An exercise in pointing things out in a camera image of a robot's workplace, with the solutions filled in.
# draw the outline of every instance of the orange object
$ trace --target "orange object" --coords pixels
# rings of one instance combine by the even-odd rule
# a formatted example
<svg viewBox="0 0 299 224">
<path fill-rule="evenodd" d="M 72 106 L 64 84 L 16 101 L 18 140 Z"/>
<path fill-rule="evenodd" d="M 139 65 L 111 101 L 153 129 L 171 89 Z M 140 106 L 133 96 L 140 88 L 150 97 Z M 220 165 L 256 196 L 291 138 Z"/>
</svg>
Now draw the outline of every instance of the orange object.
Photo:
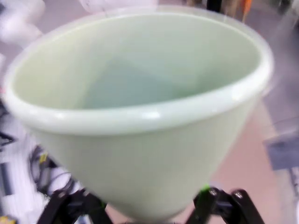
<svg viewBox="0 0 299 224">
<path fill-rule="evenodd" d="M 252 2 L 251 0 L 242 0 L 242 12 L 243 12 L 242 22 L 245 22 L 247 14 L 250 11 L 251 2 Z"/>
</svg>

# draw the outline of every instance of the light green cup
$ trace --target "light green cup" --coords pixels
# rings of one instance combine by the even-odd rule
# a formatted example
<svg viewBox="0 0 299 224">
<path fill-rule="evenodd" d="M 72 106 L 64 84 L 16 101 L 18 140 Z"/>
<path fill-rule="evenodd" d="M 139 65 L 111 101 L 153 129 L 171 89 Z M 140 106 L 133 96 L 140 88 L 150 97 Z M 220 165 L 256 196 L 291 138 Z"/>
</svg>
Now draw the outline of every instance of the light green cup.
<svg viewBox="0 0 299 224">
<path fill-rule="evenodd" d="M 32 44 L 11 65 L 3 97 L 90 191 L 154 222 L 179 213 L 208 182 L 272 70 L 267 43 L 233 19 L 126 9 Z"/>
</svg>

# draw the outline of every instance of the metal bolt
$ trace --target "metal bolt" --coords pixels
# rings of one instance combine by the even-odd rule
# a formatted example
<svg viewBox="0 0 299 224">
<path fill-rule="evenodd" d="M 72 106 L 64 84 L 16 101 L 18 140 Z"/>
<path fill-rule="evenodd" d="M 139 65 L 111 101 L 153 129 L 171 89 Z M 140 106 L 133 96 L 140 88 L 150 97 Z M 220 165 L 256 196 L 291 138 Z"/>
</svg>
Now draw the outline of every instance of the metal bolt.
<svg viewBox="0 0 299 224">
<path fill-rule="evenodd" d="M 65 193 L 64 192 L 61 192 L 59 195 L 58 195 L 58 197 L 63 197 L 65 195 Z"/>
<path fill-rule="evenodd" d="M 84 191 L 84 192 L 83 192 L 83 196 L 86 197 L 87 195 L 89 195 L 89 192 L 88 192 L 88 191 Z"/>
<path fill-rule="evenodd" d="M 214 189 L 210 189 L 209 192 L 213 196 L 217 195 L 217 192 Z"/>
<path fill-rule="evenodd" d="M 243 198 L 242 194 L 239 191 L 235 192 L 235 195 L 240 199 Z"/>
</svg>

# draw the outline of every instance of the blurred background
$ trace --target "blurred background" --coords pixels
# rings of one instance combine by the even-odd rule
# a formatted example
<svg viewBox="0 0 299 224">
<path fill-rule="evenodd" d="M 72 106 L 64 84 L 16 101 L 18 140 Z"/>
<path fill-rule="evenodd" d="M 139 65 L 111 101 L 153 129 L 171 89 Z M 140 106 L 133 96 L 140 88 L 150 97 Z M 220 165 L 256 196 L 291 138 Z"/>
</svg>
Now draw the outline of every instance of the blurred background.
<svg viewBox="0 0 299 224">
<path fill-rule="evenodd" d="M 61 25 L 119 7 L 157 4 L 210 7 L 245 22 L 271 46 L 273 78 L 211 184 L 226 190 L 246 189 L 265 223 L 299 224 L 298 0 L 0 0 L 0 81 L 26 46 Z M 38 161 L 43 149 L 1 108 L 0 216 L 33 224 L 54 190 L 75 191 L 80 183 L 50 161 L 50 187 L 40 186 Z M 112 210 L 111 214 L 114 222 L 123 222 L 120 214 Z"/>
</svg>

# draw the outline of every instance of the cup rim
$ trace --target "cup rim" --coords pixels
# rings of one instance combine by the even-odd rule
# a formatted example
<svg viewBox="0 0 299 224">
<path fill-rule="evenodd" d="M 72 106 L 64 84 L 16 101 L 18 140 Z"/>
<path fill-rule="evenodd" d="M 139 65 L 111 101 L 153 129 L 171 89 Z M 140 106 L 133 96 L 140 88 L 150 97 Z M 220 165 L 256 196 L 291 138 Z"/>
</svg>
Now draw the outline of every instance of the cup rim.
<svg viewBox="0 0 299 224">
<path fill-rule="evenodd" d="M 13 82 L 18 65 L 30 55 L 36 46 L 53 40 L 72 28 L 90 25 L 102 18 L 119 18 L 140 15 L 155 10 L 161 13 L 187 13 L 190 16 L 202 16 L 202 19 L 220 22 L 223 26 L 234 28 L 248 38 L 258 50 L 261 60 L 254 71 L 247 76 L 221 88 L 182 99 L 111 109 L 54 109 L 25 102 L 15 94 Z M 274 59 L 268 43 L 254 30 L 243 23 L 202 9 L 189 7 L 132 7 L 90 15 L 57 28 L 28 46 L 12 62 L 4 80 L 2 94 L 8 110 L 25 125 L 62 134 L 79 135 L 114 135 L 142 133 L 163 130 L 196 120 L 207 119 L 228 111 L 242 102 L 260 93 L 266 86 L 273 72 Z"/>
</svg>

